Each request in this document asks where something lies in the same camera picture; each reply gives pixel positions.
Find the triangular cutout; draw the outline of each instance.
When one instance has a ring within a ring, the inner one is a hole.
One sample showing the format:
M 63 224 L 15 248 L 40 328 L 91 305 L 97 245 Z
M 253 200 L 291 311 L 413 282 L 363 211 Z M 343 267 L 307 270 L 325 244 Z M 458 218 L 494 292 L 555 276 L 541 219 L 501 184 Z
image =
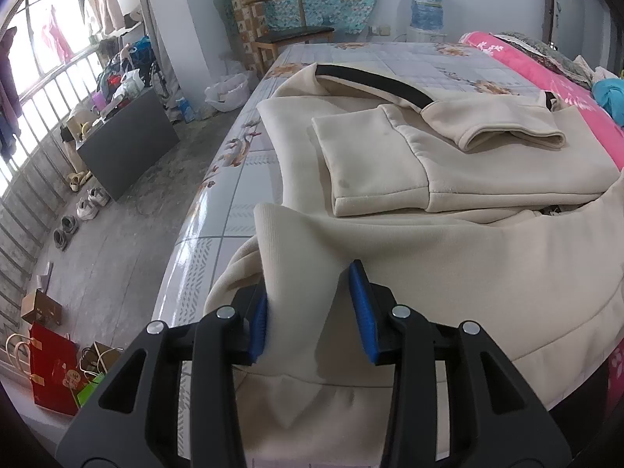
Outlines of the triangular cutout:
M 132 354 L 102 394 L 99 400 L 101 408 L 123 414 L 132 413 L 145 356 L 145 350 L 138 350 Z
M 487 352 L 481 352 L 483 371 L 486 374 L 487 390 L 490 393 L 492 411 L 497 415 L 522 410 L 525 402 L 514 384 Z

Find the chair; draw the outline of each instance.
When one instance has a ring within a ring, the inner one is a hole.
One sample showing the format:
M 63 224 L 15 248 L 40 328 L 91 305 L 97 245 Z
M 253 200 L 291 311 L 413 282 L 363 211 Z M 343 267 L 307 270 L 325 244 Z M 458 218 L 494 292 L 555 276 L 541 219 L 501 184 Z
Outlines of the chair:
M 241 0 L 243 6 L 255 4 L 258 2 L 269 2 L 270 0 Z M 273 58 L 278 56 L 278 49 L 280 46 L 288 45 L 297 42 L 310 43 L 312 39 L 327 39 L 328 42 L 332 42 L 334 39 L 334 29 L 329 26 L 308 26 L 306 23 L 306 14 L 303 9 L 303 0 L 299 0 L 299 18 L 301 20 L 301 27 L 288 28 L 286 30 L 273 31 L 270 30 L 267 34 L 258 37 L 252 42 L 252 47 L 255 51 L 258 49 L 268 49 L 272 51 Z M 262 74 L 266 73 L 266 65 L 260 56 L 260 67 Z

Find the pink blanket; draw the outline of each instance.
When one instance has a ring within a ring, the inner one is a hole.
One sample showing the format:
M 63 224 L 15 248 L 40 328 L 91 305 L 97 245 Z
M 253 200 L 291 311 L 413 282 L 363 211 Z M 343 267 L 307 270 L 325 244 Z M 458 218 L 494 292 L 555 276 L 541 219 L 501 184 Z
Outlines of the pink blanket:
M 551 72 L 521 51 L 483 32 L 465 35 L 461 42 L 481 49 L 492 58 L 531 81 L 541 90 L 553 92 L 578 107 L 588 126 L 611 156 L 618 169 L 624 168 L 624 132 L 587 90 Z

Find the gray floor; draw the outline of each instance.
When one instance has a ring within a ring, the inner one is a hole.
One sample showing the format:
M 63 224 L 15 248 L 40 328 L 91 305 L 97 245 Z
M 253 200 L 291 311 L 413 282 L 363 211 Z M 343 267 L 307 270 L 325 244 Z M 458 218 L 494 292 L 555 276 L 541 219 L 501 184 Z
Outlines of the gray floor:
M 52 261 L 48 295 L 64 309 L 63 324 L 50 326 L 54 331 L 69 333 L 82 347 L 93 341 L 126 347 L 149 322 L 188 207 L 237 114 L 177 124 L 180 143 L 119 201 L 80 222 L 65 251 L 54 248 L 49 236 L 28 291 Z M 91 179 L 86 186 L 96 184 Z M 65 214 L 76 214 L 86 190 L 67 204 Z

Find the balcony railing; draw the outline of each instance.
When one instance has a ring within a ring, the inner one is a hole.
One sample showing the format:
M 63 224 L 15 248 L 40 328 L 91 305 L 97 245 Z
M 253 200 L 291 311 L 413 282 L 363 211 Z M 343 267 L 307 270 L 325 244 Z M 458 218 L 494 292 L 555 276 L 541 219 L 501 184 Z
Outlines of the balcony railing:
M 21 299 L 58 215 L 71 197 L 73 167 L 60 142 L 60 122 L 97 89 L 102 66 L 90 46 L 20 97 L 17 150 L 0 159 L 0 342 L 20 327 Z

